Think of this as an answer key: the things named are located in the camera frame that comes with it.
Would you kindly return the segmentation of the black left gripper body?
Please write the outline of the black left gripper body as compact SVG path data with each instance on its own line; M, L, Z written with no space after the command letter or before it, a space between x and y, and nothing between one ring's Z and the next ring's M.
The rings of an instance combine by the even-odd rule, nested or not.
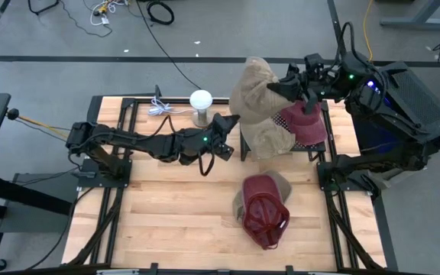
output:
M230 132L216 131L214 129L214 122L211 123L210 128L212 130L212 133L210 136L211 139L210 139L209 150L211 153L216 153L216 148L219 145L226 144L227 136Z

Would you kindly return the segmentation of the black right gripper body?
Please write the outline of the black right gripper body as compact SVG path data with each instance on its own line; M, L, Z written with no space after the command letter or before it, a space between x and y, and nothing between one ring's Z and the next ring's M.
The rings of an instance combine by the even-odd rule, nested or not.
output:
M309 90L320 96L327 88L327 71L325 69L313 69L301 71L299 68L291 69L290 74L295 79L291 88L293 98L309 96Z

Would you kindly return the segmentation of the maroon baseball cap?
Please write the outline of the maroon baseball cap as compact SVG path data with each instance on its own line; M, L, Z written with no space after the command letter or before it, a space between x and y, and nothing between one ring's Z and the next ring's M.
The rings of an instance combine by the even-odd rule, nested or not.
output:
M243 229L263 250L276 249L290 223L290 211L282 202L276 183L269 176L257 174L246 178L241 189Z
M295 134L296 141L304 146L319 144L327 138L327 131L321 118L321 106L317 103L309 114L305 114L306 103L296 101L280 111L288 129Z

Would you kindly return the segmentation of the tan baseball cap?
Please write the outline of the tan baseball cap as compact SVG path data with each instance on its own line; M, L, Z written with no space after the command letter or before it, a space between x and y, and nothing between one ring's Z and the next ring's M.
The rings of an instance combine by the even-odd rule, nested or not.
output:
M267 88L278 83L278 78L266 60L248 57L241 78L232 90L229 109L238 115L241 124L255 125L294 105L286 98Z
M240 129L255 160L286 154L296 143L295 134L277 125L271 118L254 125L241 124Z
M278 193L282 198L282 202L286 203L290 197L293 188L288 180L286 180L281 174L274 170L266 170L261 175L269 176L277 185ZM244 199L242 197L242 189L240 189L234 197L233 203L233 215L236 222L241 223L244 217Z

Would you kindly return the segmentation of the black perforated metal stand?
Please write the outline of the black perforated metal stand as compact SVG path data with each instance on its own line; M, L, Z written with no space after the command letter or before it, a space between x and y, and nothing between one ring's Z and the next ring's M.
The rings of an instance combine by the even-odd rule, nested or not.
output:
M285 128L286 130L290 131L287 123L285 122L285 120L281 117L280 112L277 112L275 115L270 117L277 125L282 126L283 128ZM304 150L304 151L323 151L324 150L324 146L325 146L325 141L321 142L319 144L313 144L313 145L309 145L309 146L304 146L299 144L297 141L294 145L294 147L291 149L290 152L295 151L295 150Z

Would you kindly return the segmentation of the white mushroom lamp brass base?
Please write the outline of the white mushroom lamp brass base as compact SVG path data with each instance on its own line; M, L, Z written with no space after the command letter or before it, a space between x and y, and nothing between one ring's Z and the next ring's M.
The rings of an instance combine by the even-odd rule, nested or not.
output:
M196 90L189 97L189 103L194 109L192 122L199 128L205 128L212 121L212 115L209 111L212 105L213 97L206 90Z

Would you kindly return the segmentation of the black computer tower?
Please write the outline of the black computer tower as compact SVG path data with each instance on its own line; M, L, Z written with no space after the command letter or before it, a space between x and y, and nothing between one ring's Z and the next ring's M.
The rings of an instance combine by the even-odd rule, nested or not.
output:
M363 156L425 163L440 150L440 101L403 62L380 69L352 92L351 112Z

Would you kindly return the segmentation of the grey desk base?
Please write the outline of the grey desk base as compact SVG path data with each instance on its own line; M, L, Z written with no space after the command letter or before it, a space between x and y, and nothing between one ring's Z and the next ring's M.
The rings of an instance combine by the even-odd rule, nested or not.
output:
M380 25L389 28L407 28L439 31L440 19L432 15L440 8L440 0L429 0L412 18L382 18Z

